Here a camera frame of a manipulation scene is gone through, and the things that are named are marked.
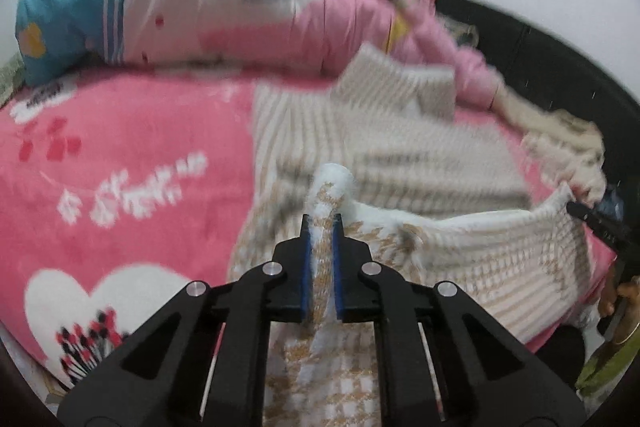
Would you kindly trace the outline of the right hand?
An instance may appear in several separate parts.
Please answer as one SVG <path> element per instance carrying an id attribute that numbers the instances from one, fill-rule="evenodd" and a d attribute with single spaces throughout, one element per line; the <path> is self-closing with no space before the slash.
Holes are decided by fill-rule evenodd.
<path id="1" fill-rule="evenodd" d="M 612 322 L 602 336 L 615 347 L 622 347 L 639 330 L 639 277 L 615 284 L 610 274 L 601 294 L 598 310 L 602 319 Z"/>

